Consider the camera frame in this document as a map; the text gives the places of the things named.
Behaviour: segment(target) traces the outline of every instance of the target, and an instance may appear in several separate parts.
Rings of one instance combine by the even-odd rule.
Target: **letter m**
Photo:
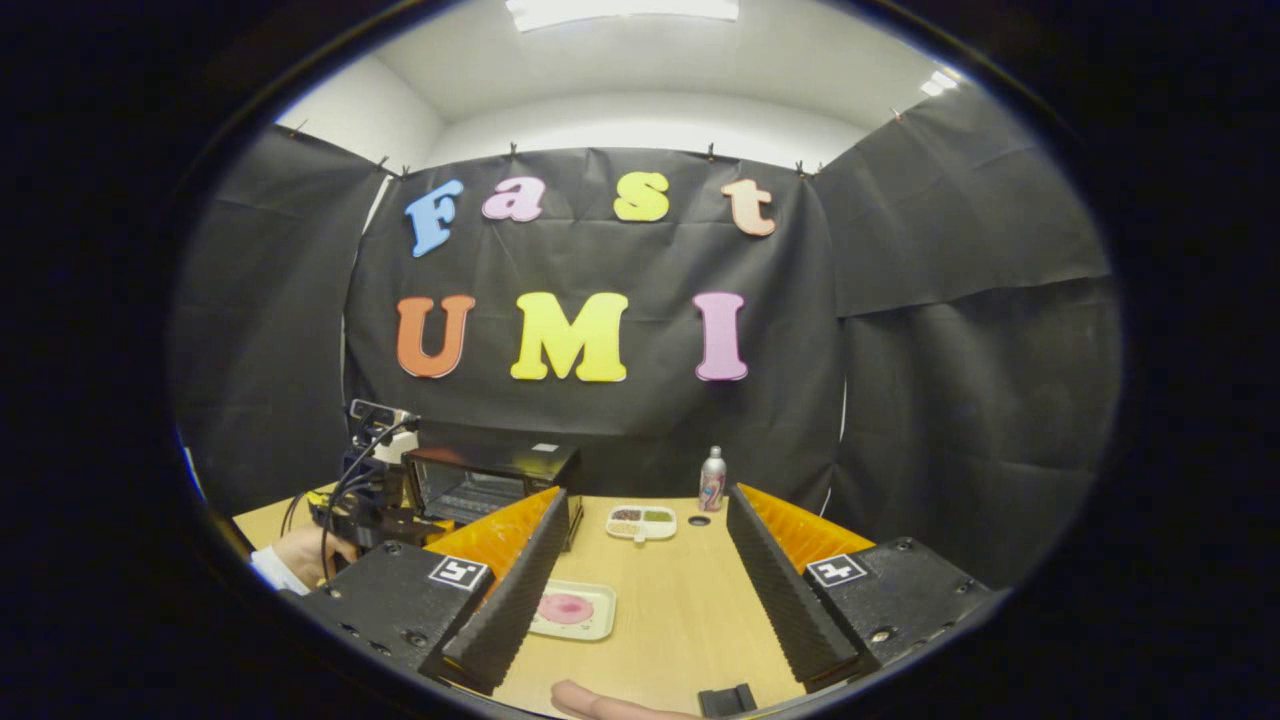
[[[564,318],[559,301],[549,292],[530,292],[516,300],[525,311],[525,332],[520,341],[520,360],[511,366],[511,377],[540,380],[547,377],[543,348],[556,370],[564,379],[579,354],[582,363],[577,378],[589,383],[626,379],[627,369],[618,359],[618,325],[627,299],[613,292],[598,292],[586,299],[573,324]]]

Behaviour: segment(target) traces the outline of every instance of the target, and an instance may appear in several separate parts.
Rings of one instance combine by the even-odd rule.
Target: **hand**
[[[653,710],[625,700],[598,696],[572,680],[552,685],[552,705],[581,720],[700,720],[696,715]]]
[[[297,575],[305,585],[316,589],[324,578],[324,565],[320,565],[320,533],[319,525],[289,530],[283,538],[271,543],[271,550],[284,562],[291,573]],[[334,577],[338,569],[334,568],[333,556],[342,553],[347,562],[356,561],[356,546],[329,533],[324,541],[325,564],[329,565],[329,577]]]

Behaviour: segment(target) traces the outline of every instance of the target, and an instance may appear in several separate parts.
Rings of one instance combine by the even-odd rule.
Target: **spray can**
[[[728,468],[721,460],[719,446],[712,446],[710,456],[703,462],[703,477],[698,483],[698,509],[704,512],[719,510],[721,496]]]

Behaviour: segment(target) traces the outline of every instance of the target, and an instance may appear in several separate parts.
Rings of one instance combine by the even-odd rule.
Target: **white plate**
[[[613,632],[613,606],[618,602],[613,588],[568,580],[547,580],[543,596],[559,593],[572,594],[590,602],[595,612],[585,621],[573,625],[553,623],[543,618],[541,614],[534,612],[534,621],[529,625],[530,633],[575,641],[598,641],[607,638]]]
[[[613,514],[618,510],[637,510],[640,520],[614,520]],[[645,520],[645,511],[659,511],[671,516],[671,520]],[[659,505],[614,505],[604,518],[604,532],[616,538],[632,539],[641,543],[646,539],[666,539],[676,534],[676,511]]]

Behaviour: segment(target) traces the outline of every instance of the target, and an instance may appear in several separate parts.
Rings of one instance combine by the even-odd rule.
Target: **food in plate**
[[[538,614],[552,623],[572,625],[590,620],[595,615],[595,606],[585,597],[558,592],[543,596],[538,603]]]

